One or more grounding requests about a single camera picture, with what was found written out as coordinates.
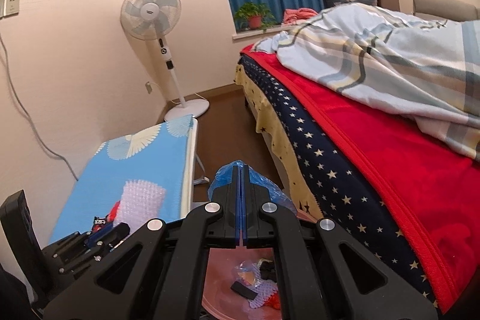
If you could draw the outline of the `blue patterned table cover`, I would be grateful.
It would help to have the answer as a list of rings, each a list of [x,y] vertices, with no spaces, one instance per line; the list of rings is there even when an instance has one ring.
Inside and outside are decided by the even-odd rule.
[[[50,242],[92,229],[120,201],[129,180],[143,179],[167,192],[158,216],[166,223],[192,209],[198,121],[190,115],[102,143],[62,209]]]

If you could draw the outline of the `potted green plant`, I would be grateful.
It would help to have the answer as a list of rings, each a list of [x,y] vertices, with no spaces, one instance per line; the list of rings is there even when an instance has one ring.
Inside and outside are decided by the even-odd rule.
[[[239,30],[267,29],[277,24],[266,3],[245,2],[233,14],[233,20]]]

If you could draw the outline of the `black red snack packet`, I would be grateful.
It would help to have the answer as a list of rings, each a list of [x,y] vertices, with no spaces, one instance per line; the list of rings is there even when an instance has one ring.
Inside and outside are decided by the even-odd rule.
[[[100,218],[100,217],[98,217],[98,216],[95,216],[95,217],[94,217],[94,223],[93,223],[93,227],[92,227],[92,229],[91,229],[91,232],[96,233],[96,232],[102,230],[103,227],[106,226],[106,224],[108,224],[108,219],[107,219],[107,217]]]

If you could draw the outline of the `white foam net sleeve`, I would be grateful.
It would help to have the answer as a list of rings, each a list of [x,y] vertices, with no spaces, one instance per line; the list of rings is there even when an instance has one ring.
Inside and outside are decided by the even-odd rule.
[[[127,181],[116,210],[114,225],[126,223],[130,232],[137,231],[144,223],[158,216],[166,192],[160,185],[143,179]]]

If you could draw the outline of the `white wall outlet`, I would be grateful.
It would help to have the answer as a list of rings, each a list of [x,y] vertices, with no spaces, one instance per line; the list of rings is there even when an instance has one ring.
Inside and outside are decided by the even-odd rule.
[[[147,91],[148,94],[151,94],[152,93],[152,86],[151,86],[151,83],[150,82],[146,82],[145,83],[145,89]]]

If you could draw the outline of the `white standing fan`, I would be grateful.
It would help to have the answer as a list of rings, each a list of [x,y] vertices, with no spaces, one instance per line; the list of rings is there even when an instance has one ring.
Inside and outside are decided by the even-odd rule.
[[[124,0],[120,9],[120,24],[128,35],[138,40],[153,40],[159,45],[160,56],[172,77],[180,100],[179,104],[165,114],[164,120],[167,122],[186,115],[199,118],[210,107],[209,101],[204,98],[185,99],[176,76],[166,36],[181,17],[181,5],[181,0]]]

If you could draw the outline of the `plaid light quilt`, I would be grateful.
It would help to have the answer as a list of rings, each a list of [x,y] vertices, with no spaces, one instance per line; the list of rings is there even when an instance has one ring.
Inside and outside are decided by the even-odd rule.
[[[425,134],[479,159],[479,21],[347,3],[252,49],[354,101],[411,118]]]

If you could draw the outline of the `grey bed headboard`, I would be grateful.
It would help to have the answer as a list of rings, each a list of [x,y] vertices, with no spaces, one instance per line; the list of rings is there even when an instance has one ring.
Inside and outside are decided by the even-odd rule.
[[[412,0],[413,14],[423,19],[456,22],[479,20],[479,8],[458,0]]]

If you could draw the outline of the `yellow star bed sheet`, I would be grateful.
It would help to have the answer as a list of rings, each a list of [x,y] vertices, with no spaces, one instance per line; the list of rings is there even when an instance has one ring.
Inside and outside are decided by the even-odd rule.
[[[274,107],[260,87],[250,79],[243,65],[236,65],[234,82],[242,87],[247,107],[256,119],[256,132],[260,133],[281,179],[284,192],[300,211],[302,216],[323,218],[323,213],[302,175],[294,148]]]

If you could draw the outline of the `red blanket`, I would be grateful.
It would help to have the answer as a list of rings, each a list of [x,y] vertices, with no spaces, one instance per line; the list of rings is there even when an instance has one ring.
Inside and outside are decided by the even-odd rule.
[[[413,121],[352,101],[244,48],[285,85],[383,199],[433,288],[442,319],[479,317],[479,164]]]

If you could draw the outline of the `navy star blanket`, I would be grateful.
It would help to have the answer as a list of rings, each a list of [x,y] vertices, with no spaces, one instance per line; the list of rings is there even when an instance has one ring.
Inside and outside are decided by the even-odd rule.
[[[246,54],[238,65],[277,112],[323,217],[339,223],[437,309],[425,271],[383,199],[285,85]]]

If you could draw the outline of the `pink clothing pile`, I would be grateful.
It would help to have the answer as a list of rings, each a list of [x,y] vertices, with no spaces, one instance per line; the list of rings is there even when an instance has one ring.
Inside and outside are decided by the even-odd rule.
[[[282,25],[294,25],[315,17],[318,12],[310,8],[285,9],[283,13]]]

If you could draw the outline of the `clear plastic bag with toy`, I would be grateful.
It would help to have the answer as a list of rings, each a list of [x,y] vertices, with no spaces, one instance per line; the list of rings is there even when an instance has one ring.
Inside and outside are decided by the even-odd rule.
[[[235,267],[237,279],[247,287],[258,287],[262,283],[260,260],[246,260]]]

